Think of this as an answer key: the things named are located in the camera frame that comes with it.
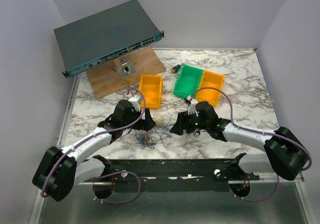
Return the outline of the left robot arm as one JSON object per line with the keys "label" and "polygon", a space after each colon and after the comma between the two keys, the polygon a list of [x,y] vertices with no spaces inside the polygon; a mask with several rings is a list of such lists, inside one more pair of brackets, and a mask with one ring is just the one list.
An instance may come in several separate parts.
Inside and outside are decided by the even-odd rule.
{"label": "left robot arm", "polygon": [[149,108],[140,108],[134,99],[120,100],[113,114],[101,121],[92,133],[61,149],[50,147],[32,179],[41,196],[61,201],[73,186],[88,179],[106,181],[111,169],[91,155],[121,138],[129,130],[149,131],[155,127]]}

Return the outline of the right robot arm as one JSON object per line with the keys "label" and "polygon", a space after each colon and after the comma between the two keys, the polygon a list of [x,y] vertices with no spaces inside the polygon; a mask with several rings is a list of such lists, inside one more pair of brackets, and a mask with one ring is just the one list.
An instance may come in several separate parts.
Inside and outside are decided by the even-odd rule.
{"label": "right robot arm", "polygon": [[231,120],[218,117],[207,101],[188,103],[187,107],[187,111],[178,113],[171,133],[183,135],[204,130],[215,140],[240,143],[261,151],[261,154],[244,155],[230,167],[234,179],[243,179],[252,172],[274,172],[283,179],[294,180],[309,162],[310,154],[285,127],[262,130],[235,126]]}

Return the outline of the ratcheting combination wrench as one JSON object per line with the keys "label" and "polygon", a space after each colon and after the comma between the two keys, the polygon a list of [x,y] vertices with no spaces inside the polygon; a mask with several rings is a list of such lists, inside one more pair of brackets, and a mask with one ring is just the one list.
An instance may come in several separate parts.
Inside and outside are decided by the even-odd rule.
{"label": "ratcheting combination wrench", "polygon": [[201,136],[201,132],[199,130],[196,130],[193,132],[194,137],[200,137]]}

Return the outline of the left yellow plastic bin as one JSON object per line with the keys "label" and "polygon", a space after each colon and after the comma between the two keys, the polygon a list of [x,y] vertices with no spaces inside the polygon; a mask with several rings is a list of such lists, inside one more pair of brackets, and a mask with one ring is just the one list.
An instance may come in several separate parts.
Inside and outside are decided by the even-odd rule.
{"label": "left yellow plastic bin", "polygon": [[139,90],[145,97],[146,107],[160,109],[163,87],[162,75],[142,74],[139,83]]}

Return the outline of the yellow plastic bin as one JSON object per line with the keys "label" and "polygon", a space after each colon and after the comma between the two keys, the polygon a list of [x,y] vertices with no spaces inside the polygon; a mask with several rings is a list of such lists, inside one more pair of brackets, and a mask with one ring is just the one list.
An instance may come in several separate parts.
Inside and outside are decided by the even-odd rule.
{"label": "yellow plastic bin", "polygon": [[139,83],[139,90],[145,97],[146,107],[160,109],[163,87],[162,75],[142,74]]}
{"label": "yellow plastic bin", "polygon": [[[198,88],[213,87],[222,90],[224,82],[225,77],[223,75],[204,70]],[[221,97],[221,93],[214,89],[203,89],[198,91],[195,96],[198,102],[208,101],[209,104],[216,107]]]}

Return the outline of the right yellow plastic bin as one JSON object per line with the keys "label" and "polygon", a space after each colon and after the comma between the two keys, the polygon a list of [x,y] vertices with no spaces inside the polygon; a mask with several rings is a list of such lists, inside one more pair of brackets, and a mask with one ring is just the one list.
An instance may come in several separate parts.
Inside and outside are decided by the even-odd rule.
{"label": "right yellow plastic bin", "polygon": [[[224,82],[225,77],[223,75],[204,70],[198,88],[213,87],[222,90]],[[214,89],[203,89],[198,91],[195,96],[198,102],[208,101],[209,104],[216,107],[221,97],[221,93]]]}

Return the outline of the green plastic bin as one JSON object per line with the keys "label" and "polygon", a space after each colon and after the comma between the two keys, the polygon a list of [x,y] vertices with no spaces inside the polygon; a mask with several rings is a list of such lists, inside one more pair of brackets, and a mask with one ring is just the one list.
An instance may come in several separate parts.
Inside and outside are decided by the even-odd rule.
{"label": "green plastic bin", "polygon": [[183,65],[176,80],[173,94],[178,97],[187,98],[194,93],[198,89],[203,72],[202,69]]}

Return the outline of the plywood board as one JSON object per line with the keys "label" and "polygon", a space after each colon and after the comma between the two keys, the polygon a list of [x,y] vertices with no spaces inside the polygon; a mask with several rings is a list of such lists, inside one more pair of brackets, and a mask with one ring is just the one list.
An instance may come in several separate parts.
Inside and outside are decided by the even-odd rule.
{"label": "plywood board", "polygon": [[142,74],[156,75],[165,66],[151,47],[145,47],[86,71],[97,99],[140,81]]}

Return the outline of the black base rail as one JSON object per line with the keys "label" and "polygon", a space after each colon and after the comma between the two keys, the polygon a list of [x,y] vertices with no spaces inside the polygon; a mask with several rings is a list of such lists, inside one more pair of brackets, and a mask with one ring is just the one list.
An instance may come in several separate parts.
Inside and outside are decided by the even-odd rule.
{"label": "black base rail", "polygon": [[107,184],[115,192],[134,192],[141,188],[147,192],[215,191],[228,192],[229,182],[259,180],[253,173],[244,173],[234,159],[106,159],[95,158],[105,165],[102,178],[89,179],[98,190],[106,190]]}

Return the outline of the metal bracket stand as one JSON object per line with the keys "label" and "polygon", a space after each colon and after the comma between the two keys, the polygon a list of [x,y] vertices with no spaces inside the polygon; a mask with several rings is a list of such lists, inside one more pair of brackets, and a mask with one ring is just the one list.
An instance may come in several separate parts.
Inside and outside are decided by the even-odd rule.
{"label": "metal bracket stand", "polygon": [[117,73],[122,79],[136,73],[134,65],[131,62],[115,59],[114,63],[115,63],[115,70],[117,71]]}

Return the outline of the grey network switch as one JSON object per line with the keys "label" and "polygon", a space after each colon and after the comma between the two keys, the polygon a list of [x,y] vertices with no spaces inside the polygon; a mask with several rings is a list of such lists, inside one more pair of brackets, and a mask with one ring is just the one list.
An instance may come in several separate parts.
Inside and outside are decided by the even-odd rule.
{"label": "grey network switch", "polygon": [[65,78],[70,78],[146,47],[164,38],[138,0],[54,29],[63,59]]}

